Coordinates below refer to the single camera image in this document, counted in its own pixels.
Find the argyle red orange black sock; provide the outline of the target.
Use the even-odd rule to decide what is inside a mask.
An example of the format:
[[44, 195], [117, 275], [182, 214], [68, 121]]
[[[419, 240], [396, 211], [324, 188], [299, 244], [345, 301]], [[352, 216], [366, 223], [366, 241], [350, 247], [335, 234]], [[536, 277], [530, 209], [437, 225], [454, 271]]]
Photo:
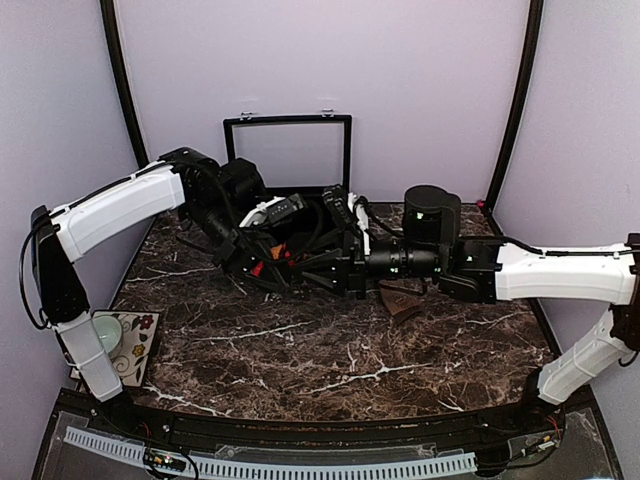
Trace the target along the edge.
[[265, 251], [264, 255], [268, 261], [256, 260], [255, 264], [250, 269], [250, 274], [254, 277], [264, 279], [274, 277], [277, 273], [280, 273], [289, 267], [293, 267], [296, 262], [287, 243], [280, 243], [269, 247]]

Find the tan brown sock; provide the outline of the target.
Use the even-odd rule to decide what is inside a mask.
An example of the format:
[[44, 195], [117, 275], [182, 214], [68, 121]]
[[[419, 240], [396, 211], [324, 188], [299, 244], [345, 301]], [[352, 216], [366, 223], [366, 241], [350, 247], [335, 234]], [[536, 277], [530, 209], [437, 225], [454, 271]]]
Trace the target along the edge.
[[423, 294], [401, 286], [380, 283], [380, 298], [396, 324], [405, 322], [423, 311]]

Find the black display case glass lid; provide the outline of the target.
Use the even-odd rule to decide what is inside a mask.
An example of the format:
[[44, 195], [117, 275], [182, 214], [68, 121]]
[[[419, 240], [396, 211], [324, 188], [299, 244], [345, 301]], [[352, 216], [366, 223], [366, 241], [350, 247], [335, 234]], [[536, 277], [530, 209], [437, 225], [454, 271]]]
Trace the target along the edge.
[[322, 234], [333, 228], [323, 204], [323, 190], [332, 185], [351, 189], [354, 119], [329, 109], [320, 114], [255, 116], [244, 114], [222, 122], [227, 159], [246, 159], [255, 164], [266, 192], [256, 194], [240, 222], [257, 204], [275, 196], [299, 194], [307, 208], [275, 226], [287, 233]]

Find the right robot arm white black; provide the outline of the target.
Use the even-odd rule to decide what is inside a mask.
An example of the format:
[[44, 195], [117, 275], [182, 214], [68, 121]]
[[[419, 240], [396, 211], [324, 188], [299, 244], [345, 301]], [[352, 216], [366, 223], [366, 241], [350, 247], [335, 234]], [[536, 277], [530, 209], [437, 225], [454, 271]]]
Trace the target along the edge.
[[532, 372], [510, 413], [521, 434], [534, 432], [576, 390], [639, 349], [639, 237], [591, 248], [534, 247], [511, 237], [463, 236], [461, 200], [432, 185], [404, 194], [401, 228], [376, 240], [379, 220], [367, 200], [339, 186], [323, 201], [337, 228], [336, 246], [293, 266], [296, 276], [338, 295], [362, 295], [370, 280], [430, 279], [453, 299], [493, 304], [531, 298], [608, 303], [591, 330], [558, 359]]

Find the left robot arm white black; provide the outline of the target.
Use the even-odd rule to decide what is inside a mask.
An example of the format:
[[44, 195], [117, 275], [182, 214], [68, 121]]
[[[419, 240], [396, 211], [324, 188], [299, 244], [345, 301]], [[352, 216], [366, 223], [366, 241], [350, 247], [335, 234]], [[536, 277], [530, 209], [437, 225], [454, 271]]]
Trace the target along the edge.
[[18, 281], [32, 269], [40, 308], [23, 305], [38, 330], [55, 332], [65, 358], [91, 396], [104, 404], [101, 417], [120, 436], [141, 427], [140, 412], [125, 398], [122, 380], [99, 340], [88, 295], [75, 264], [95, 247], [158, 214], [179, 210], [214, 240], [229, 264], [244, 247], [253, 262], [266, 261], [249, 232], [273, 223], [285, 199], [268, 193], [256, 165], [237, 158], [224, 165], [181, 147], [142, 169], [54, 209], [36, 208], [19, 257]]

